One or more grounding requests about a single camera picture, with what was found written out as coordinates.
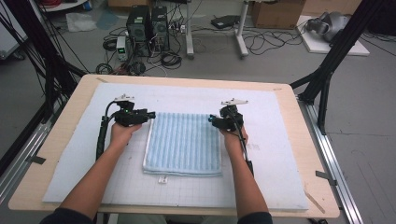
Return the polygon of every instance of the computer tower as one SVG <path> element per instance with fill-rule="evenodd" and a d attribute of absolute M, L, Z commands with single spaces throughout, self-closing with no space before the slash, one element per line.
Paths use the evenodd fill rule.
<path fill-rule="evenodd" d="M 155 36 L 155 50 L 168 51 L 170 48 L 166 7 L 155 7 L 152 9 L 151 22 Z"/>
<path fill-rule="evenodd" d="M 132 6 L 126 22 L 131 43 L 150 41 L 153 37 L 149 6 Z"/>

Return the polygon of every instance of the sleeve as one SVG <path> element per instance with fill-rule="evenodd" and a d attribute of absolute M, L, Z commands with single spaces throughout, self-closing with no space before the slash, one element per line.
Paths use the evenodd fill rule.
<path fill-rule="evenodd" d="M 57 208 L 55 211 L 41 220 L 40 224 L 93 224 L 92 220 L 74 210 Z"/>
<path fill-rule="evenodd" d="M 273 224 L 271 214 L 258 212 L 241 217 L 238 224 Z"/>

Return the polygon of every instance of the black pole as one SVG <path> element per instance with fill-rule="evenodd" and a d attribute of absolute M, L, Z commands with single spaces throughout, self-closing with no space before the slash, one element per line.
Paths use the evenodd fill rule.
<path fill-rule="evenodd" d="M 343 61 L 347 56 L 350 49 L 355 45 L 356 41 L 364 32 L 366 26 L 374 17 L 375 13 L 386 1 L 388 0 L 362 0 L 361 4 L 358 6 L 346 25 L 346 28 L 335 40 L 334 45 L 320 67 L 307 77 L 303 77 L 290 84 L 291 87 L 295 89 L 308 83 L 305 90 L 299 94 L 299 99 L 308 105 L 312 105 L 315 98 L 321 92 L 318 126 L 322 134 L 326 134 L 325 119 L 332 75 L 334 74 L 335 69 L 340 65 L 341 61 Z"/>

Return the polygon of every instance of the folded towel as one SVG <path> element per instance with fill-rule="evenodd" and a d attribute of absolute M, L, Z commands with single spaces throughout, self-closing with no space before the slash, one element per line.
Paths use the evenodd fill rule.
<path fill-rule="evenodd" d="M 149 174 L 221 175 L 219 130 L 205 114 L 157 113 L 143 169 Z"/>

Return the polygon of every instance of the wooden table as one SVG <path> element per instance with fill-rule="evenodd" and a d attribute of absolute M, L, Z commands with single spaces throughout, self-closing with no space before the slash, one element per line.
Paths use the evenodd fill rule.
<path fill-rule="evenodd" d="M 340 212 L 326 179 L 317 177 L 315 171 L 323 172 L 318 153 L 305 124 L 300 107 L 291 87 L 287 84 L 238 82 L 221 80 L 162 78 L 162 77 L 116 77 L 87 75 L 78 84 L 63 113 L 56 121 L 47 140 L 37 156 L 47 159 L 44 164 L 32 163 L 25 177 L 9 201 L 14 210 L 52 211 L 58 203 L 43 203 L 42 198 L 52 179 L 58 160 L 72 137 L 79 119 L 90 102 L 98 84 L 131 83 L 145 85 L 224 88 L 240 90 L 273 91 L 285 122 L 291 148 L 304 185 L 309 209 L 304 212 L 271 211 L 274 217 L 338 217 Z M 179 215 L 236 215 L 235 209 L 202 207 L 164 207 L 104 204 L 99 209 L 107 213 L 149 213 Z"/>

